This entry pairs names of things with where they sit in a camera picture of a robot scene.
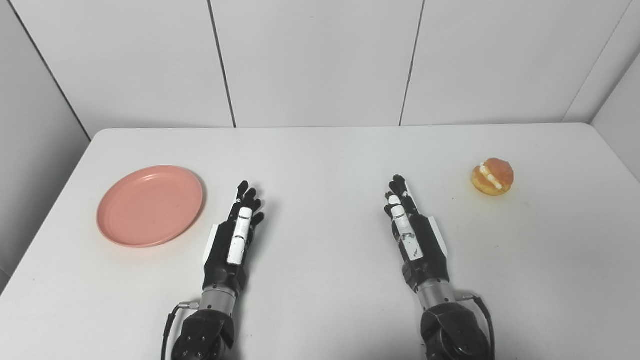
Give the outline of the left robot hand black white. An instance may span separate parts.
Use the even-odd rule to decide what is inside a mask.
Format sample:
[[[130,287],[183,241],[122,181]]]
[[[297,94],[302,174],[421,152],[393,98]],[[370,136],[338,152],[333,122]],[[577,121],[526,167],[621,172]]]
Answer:
[[[265,219],[261,206],[262,200],[258,198],[256,189],[243,180],[237,187],[237,196],[228,218],[215,231],[204,265],[203,290],[224,286],[240,296],[245,289],[249,277],[245,262],[255,230]]]

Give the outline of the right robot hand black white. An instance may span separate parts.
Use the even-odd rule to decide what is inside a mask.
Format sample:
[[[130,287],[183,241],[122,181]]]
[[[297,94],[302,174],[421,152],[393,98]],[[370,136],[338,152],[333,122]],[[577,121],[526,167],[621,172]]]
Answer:
[[[391,220],[391,233],[403,259],[402,275],[409,288],[418,292],[428,281],[450,281],[447,255],[435,226],[418,210],[402,175],[393,176],[385,198],[384,211]]]

